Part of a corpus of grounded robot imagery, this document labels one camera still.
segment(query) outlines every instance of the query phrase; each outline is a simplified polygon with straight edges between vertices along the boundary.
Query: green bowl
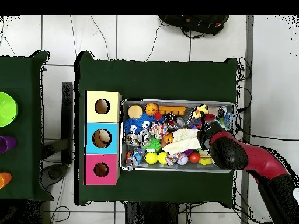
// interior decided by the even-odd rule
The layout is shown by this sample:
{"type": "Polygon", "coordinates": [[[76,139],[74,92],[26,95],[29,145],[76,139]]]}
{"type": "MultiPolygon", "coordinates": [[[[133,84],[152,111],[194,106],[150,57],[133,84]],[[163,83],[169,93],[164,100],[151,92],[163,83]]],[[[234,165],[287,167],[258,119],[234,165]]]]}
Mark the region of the green bowl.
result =
{"type": "Polygon", "coordinates": [[[18,114],[18,105],[7,93],[0,92],[0,127],[9,125],[18,114]]]}

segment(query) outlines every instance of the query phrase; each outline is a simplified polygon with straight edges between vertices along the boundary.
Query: orange cup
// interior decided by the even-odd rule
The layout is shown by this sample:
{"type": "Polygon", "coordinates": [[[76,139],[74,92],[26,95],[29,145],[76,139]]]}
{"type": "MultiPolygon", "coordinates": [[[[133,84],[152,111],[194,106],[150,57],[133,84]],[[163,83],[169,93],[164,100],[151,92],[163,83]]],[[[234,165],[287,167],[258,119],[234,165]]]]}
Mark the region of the orange cup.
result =
{"type": "Polygon", "coordinates": [[[5,187],[12,179],[10,173],[0,173],[0,189],[5,187]]]}

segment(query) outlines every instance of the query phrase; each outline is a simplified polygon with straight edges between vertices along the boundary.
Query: gray bin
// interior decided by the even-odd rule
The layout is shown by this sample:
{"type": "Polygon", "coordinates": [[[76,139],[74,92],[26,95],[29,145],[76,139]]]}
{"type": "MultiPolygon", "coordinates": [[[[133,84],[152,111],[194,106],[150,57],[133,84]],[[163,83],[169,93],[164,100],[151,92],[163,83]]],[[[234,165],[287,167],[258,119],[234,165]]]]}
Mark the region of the gray bin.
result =
{"type": "MultiPolygon", "coordinates": [[[[121,123],[120,127],[120,166],[124,169],[128,169],[125,160],[126,160],[126,152],[132,151],[134,149],[133,146],[128,146],[124,143],[124,123],[128,119],[128,108],[132,105],[139,105],[143,109],[145,108],[145,105],[147,103],[155,103],[158,106],[182,106],[186,107],[186,111],[184,116],[180,116],[184,119],[185,123],[187,123],[191,112],[195,109],[195,107],[198,107],[201,104],[205,104],[207,107],[214,106],[214,107],[220,107],[220,106],[226,106],[227,112],[232,113],[234,115],[233,119],[233,125],[232,125],[232,133],[235,133],[235,112],[236,107],[235,104],[229,103],[229,102],[214,102],[214,101],[187,101],[187,100],[151,100],[151,99],[141,99],[141,101],[134,101],[130,99],[124,99],[121,106],[123,109],[123,121],[121,123]]],[[[191,120],[190,123],[187,124],[187,127],[189,128],[192,124],[194,124],[195,120],[191,120]]],[[[143,170],[143,171],[167,171],[167,172],[209,172],[209,173],[228,173],[230,170],[223,170],[215,166],[214,164],[209,165],[201,165],[200,163],[194,164],[191,162],[188,162],[184,166],[180,166],[178,164],[175,164],[174,166],[168,166],[168,165],[162,165],[159,162],[156,162],[156,164],[151,165],[146,163],[145,161],[142,161],[140,163],[140,166],[138,166],[135,170],[143,170]]]]}

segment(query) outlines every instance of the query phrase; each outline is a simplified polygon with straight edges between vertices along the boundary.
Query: shape sorter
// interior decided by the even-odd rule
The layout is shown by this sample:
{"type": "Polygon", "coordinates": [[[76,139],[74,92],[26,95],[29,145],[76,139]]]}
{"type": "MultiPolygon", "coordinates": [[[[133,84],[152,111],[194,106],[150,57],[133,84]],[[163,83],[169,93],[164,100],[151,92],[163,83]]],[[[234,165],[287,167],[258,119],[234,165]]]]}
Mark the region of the shape sorter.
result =
{"type": "Polygon", "coordinates": [[[84,184],[115,186],[120,175],[118,92],[85,91],[84,184]]]}

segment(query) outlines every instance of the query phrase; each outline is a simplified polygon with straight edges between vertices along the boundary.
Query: pink box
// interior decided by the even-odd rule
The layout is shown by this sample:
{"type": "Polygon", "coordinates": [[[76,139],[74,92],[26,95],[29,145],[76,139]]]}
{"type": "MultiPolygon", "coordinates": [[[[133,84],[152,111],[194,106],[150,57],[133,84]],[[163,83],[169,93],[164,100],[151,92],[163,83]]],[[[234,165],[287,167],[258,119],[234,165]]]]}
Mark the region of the pink box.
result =
{"type": "Polygon", "coordinates": [[[86,185],[107,185],[115,186],[120,175],[120,167],[117,155],[86,155],[85,182],[86,185]],[[94,173],[94,168],[98,163],[108,166],[108,174],[99,177],[94,173]]]}

